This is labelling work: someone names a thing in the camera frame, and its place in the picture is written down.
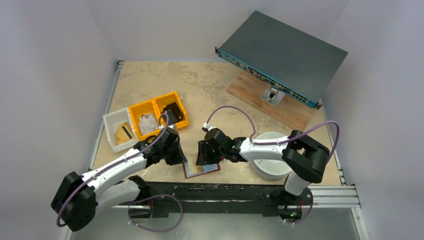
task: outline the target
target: marble countertop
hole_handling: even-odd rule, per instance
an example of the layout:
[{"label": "marble countertop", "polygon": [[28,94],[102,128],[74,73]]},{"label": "marble countertop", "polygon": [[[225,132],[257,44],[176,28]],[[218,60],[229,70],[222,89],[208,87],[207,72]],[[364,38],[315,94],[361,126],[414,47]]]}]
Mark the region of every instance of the marble countertop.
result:
[{"label": "marble countertop", "polygon": [[[226,92],[240,72],[239,68],[225,62],[125,61],[109,112],[177,91],[190,122],[188,127],[178,129],[185,155],[198,152],[197,142],[205,135],[201,130],[203,123],[214,109],[222,105],[233,105],[246,111],[255,123],[257,135],[265,132],[289,135],[292,131],[290,128]],[[324,120],[324,107],[322,107],[315,111],[306,129]],[[230,108],[218,111],[210,123],[219,127],[231,138],[249,136],[252,133],[252,126],[246,117]],[[331,149],[325,126],[309,135]],[[103,131],[93,169],[113,161],[124,153],[125,151],[117,153],[112,151]],[[161,161],[136,172],[135,175],[139,175],[145,181],[186,183],[283,184],[285,181],[284,178],[278,180],[263,178],[246,162],[232,163],[224,160],[220,163],[220,168],[220,171],[186,179],[182,165],[168,166],[165,161]],[[341,185],[334,157],[326,167],[322,183],[318,185]]]}]

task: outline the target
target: metal frame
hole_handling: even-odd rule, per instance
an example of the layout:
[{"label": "metal frame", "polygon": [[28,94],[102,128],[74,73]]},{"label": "metal frame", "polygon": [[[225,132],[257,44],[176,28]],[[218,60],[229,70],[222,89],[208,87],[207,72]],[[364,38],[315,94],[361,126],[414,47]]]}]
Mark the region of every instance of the metal frame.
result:
[{"label": "metal frame", "polygon": [[[124,61],[123,60],[118,61],[117,67],[116,67],[117,69],[116,69],[116,73],[115,73],[115,78],[113,79],[112,90],[110,91],[109,99],[107,100],[106,110],[104,111],[104,114],[109,113],[109,109],[111,109],[112,99],[114,98],[115,89],[117,87],[117,83],[118,83],[118,80],[121,76],[121,71],[122,71],[123,67],[124,67]],[[94,149],[93,149],[93,152],[92,152],[92,155],[91,155],[90,165],[88,167],[89,171],[91,171],[93,169],[94,160],[96,159],[97,150],[99,149],[100,138],[102,137],[102,134],[103,134],[103,126],[104,125],[105,125],[105,123],[103,121],[101,121],[100,128],[99,128],[98,134],[97,134],[97,138],[95,139]]]},{"label": "metal frame", "polygon": [[[120,60],[117,63],[117,70],[115,78],[113,80],[113,87],[111,89],[109,99],[107,101],[105,114],[109,112],[112,98],[114,96],[115,88],[117,86],[118,80],[121,75],[122,68],[124,66],[124,61]],[[100,138],[103,134],[103,121],[100,124],[98,135],[94,144],[93,153],[91,155],[91,161],[89,165],[89,170],[92,170],[94,160],[96,158],[97,150],[99,148]],[[331,135],[330,127],[327,125],[328,135],[331,141],[331,145],[334,144],[333,136]],[[364,221],[361,209],[361,202],[358,197],[355,186],[346,186],[345,178],[343,175],[343,170],[339,162],[339,157],[337,152],[334,152],[334,157],[337,165],[337,170],[339,173],[340,181],[342,186],[311,186],[310,189],[313,194],[313,207],[314,208],[351,208],[352,214],[354,217],[354,222],[356,229],[358,231],[359,237],[361,240],[369,240],[370,236],[368,234],[367,226]],[[113,209],[147,209],[148,206],[129,206],[129,205],[118,205],[114,206]],[[71,230],[69,228],[64,229],[61,234],[61,239],[69,240],[71,239]]]}]

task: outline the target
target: yellow bin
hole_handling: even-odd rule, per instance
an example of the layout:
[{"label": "yellow bin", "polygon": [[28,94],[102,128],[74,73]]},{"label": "yellow bin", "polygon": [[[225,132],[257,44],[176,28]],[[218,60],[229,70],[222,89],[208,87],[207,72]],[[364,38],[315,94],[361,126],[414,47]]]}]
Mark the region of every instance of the yellow bin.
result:
[{"label": "yellow bin", "polygon": [[[135,127],[135,134],[137,134],[138,140],[143,141],[146,138],[153,136],[153,135],[159,135],[160,130],[155,130],[154,132],[143,134],[140,127],[140,116],[152,113],[154,117],[156,118],[156,121],[159,120],[159,117],[161,116],[161,112],[164,110],[164,108],[171,104],[176,103],[183,113],[183,118],[180,122],[177,122],[175,125],[178,129],[185,128],[189,125],[189,119],[187,117],[186,110],[183,107],[183,104],[181,103],[180,97],[178,96],[176,91],[173,91],[171,93],[155,97],[153,99],[150,99],[148,101],[138,103],[135,105],[129,106],[129,114],[131,116],[132,124]],[[161,123],[165,125],[165,120],[162,118]]]}]

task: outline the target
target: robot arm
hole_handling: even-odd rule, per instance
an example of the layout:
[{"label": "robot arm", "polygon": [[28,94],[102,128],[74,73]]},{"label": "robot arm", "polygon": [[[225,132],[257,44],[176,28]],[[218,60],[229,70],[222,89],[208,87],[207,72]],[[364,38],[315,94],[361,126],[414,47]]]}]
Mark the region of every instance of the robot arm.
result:
[{"label": "robot arm", "polygon": [[143,189],[148,186],[140,177],[130,177],[117,184],[127,176],[159,163],[161,159],[165,159],[168,165],[187,161],[180,137],[172,128],[166,128],[156,143],[146,149],[149,144],[146,140],[139,141],[133,149],[101,168],[82,175],[75,172],[66,175],[51,202],[51,207],[61,215],[65,225],[72,231],[78,231],[104,209],[144,199],[146,191]]},{"label": "robot arm", "polygon": [[[294,130],[291,135],[276,139],[246,137],[231,139],[220,129],[205,124],[204,140],[198,142],[197,165],[216,164],[222,158],[231,162],[256,159],[285,161],[293,170],[283,186],[284,194],[296,199],[310,183],[320,183],[329,159],[329,150],[311,137]],[[180,137],[173,128],[166,128],[150,144],[138,142],[122,157],[109,164],[78,175],[71,172],[63,179],[51,207],[72,231],[85,227],[95,216],[115,205],[150,197],[149,185],[139,176],[127,176],[164,159],[168,165],[186,162]]]},{"label": "robot arm", "polygon": [[284,190],[294,196],[299,196],[310,183],[320,183],[323,180],[330,151],[308,135],[287,142],[288,139],[302,134],[293,130],[290,136],[275,139],[254,139],[246,137],[229,138],[220,129],[203,125],[206,132],[203,141],[199,141],[197,165],[219,163],[221,158],[231,162],[247,162],[257,159],[285,161],[293,170],[286,179]]}]

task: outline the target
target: white round container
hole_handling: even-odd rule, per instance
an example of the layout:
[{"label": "white round container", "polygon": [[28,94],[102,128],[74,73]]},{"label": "white round container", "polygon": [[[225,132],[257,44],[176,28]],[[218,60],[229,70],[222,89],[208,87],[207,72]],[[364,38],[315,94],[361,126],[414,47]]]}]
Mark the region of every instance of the white round container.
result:
[{"label": "white round container", "polygon": [[[264,132],[256,139],[277,139],[285,135],[275,131]],[[266,179],[281,179],[289,174],[292,169],[281,160],[256,159],[250,161],[256,172]]]}]

